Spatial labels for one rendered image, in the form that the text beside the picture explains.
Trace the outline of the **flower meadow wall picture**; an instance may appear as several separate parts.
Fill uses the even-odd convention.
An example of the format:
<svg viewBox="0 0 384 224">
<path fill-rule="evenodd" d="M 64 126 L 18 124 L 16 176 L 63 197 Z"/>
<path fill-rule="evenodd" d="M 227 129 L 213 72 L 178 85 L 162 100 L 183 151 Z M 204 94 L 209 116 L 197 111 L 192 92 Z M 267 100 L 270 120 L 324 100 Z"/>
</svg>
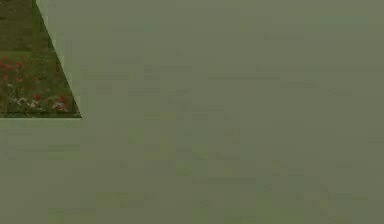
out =
<svg viewBox="0 0 384 224">
<path fill-rule="evenodd" d="M 0 118 L 80 117 L 37 0 L 0 0 Z"/>
</svg>

